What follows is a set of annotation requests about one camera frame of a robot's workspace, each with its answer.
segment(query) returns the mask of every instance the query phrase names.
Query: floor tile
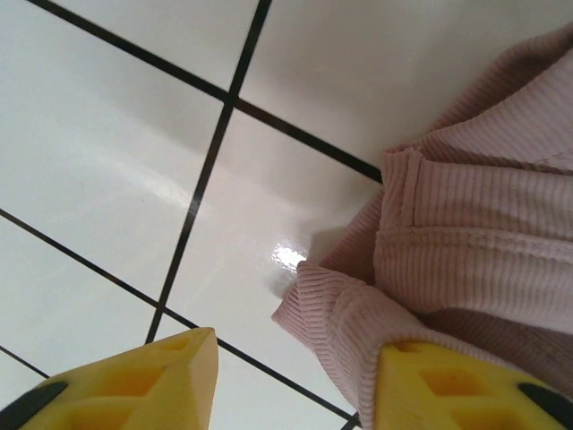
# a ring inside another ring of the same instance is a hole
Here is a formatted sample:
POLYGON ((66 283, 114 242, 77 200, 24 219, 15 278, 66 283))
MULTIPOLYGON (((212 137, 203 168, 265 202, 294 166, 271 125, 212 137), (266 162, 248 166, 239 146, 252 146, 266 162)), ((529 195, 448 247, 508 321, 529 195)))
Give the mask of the floor tile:
POLYGON ((570 0, 274 2, 242 97, 377 163, 503 49, 572 19, 570 0))
POLYGON ((57 0, 152 53, 228 88, 257 0, 57 0))
MULTIPOLYGON (((164 316, 158 339, 185 331, 164 316)), ((339 430, 344 420, 260 370, 219 349, 219 370, 210 430, 339 430)))
POLYGON ((168 305, 353 411, 314 355, 270 316, 293 281, 296 264, 324 255, 377 187, 235 112, 168 305))
POLYGON ((47 374, 143 344, 153 308, 0 218, 0 345, 47 374))
POLYGON ((0 410, 42 381, 42 376, 0 351, 0 410))
POLYGON ((0 207, 158 297, 220 102, 0 0, 0 207))

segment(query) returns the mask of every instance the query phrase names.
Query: black rubber part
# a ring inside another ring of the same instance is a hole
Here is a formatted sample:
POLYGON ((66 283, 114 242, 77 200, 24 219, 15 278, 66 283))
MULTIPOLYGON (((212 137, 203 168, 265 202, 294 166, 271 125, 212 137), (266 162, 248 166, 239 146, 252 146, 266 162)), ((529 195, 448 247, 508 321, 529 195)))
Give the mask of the black rubber part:
POLYGON ((573 430, 573 403, 564 396, 534 383, 520 383, 517 387, 547 415, 567 430, 573 430))
POLYGON ((49 383, 22 394, 0 411, 0 429, 18 430, 65 390, 68 383, 49 383))

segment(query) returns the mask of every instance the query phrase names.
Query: pink ribbed fabric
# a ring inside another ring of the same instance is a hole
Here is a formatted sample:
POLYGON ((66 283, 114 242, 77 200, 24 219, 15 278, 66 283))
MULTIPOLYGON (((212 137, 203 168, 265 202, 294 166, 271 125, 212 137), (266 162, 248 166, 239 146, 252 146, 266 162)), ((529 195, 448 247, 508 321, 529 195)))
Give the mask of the pink ribbed fabric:
POLYGON ((425 340, 573 396, 573 24, 501 55, 421 139, 273 319, 374 418, 384 343, 425 340))

